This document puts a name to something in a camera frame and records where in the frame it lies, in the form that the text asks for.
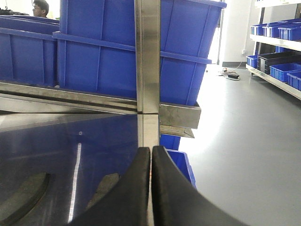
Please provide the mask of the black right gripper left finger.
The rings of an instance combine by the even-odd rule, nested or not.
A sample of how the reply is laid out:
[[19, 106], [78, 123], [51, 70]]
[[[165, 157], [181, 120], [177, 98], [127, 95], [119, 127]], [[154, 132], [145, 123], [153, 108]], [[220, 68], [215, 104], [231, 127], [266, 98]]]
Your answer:
[[146, 226], [151, 153], [139, 147], [117, 184], [69, 226]]

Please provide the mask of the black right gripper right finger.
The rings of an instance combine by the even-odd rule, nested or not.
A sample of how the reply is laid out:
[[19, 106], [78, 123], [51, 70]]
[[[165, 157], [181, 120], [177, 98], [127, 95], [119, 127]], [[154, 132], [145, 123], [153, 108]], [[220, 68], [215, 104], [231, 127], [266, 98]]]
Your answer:
[[243, 226], [187, 180], [163, 146], [152, 150], [152, 206], [157, 226]]

